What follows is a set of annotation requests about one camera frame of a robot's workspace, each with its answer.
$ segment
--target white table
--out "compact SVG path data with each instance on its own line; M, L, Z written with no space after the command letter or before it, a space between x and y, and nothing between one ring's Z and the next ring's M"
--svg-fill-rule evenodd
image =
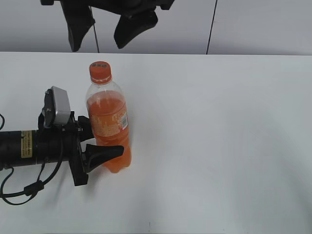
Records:
M1 233L312 233L312 57L0 53L4 131L36 129L52 85L87 115L97 60L126 95L131 167L74 187L63 163L30 203L0 201Z

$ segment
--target orange soda bottle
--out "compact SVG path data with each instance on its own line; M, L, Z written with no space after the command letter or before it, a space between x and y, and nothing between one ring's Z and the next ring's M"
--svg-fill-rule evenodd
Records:
M86 95L90 122L97 145L124 147L123 155L103 164L112 173L131 163L129 126L125 97L112 81L111 67L99 61L90 65L91 86Z

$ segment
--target black cylindrical motor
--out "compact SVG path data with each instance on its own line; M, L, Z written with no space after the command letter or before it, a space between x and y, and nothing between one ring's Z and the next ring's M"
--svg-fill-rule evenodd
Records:
M71 155L75 135L64 133L63 160ZM48 140L39 138L38 130L0 132L0 170L5 166L25 166L57 162L60 155L58 133L51 133Z

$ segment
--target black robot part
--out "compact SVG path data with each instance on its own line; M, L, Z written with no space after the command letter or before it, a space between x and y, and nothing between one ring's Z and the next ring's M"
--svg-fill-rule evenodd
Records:
M11 205L21 205L33 199L57 173L62 161L68 161L74 179L74 185L88 183L88 173L104 162L122 156L123 146L86 145L82 152L80 143L94 138L91 123L87 117L70 111L67 92L53 86L45 92L44 107L38 118L38 130L0 132L0 171L11 169L12 172L0 186L0 198ZM45 180L24 187L24 191L4 194L3 186L13 174L14 167L57 162L52 174ZM26 195L30 198L19 204L7 200L10 197Z
M118 48L126 46L140 33L156 26L155 9L169 10L175 0L60 0L68 27L72 51L78 51L84 36L95 23L90 7L120 15L114 33ZM42 5L53 5L54 0L41 0Z

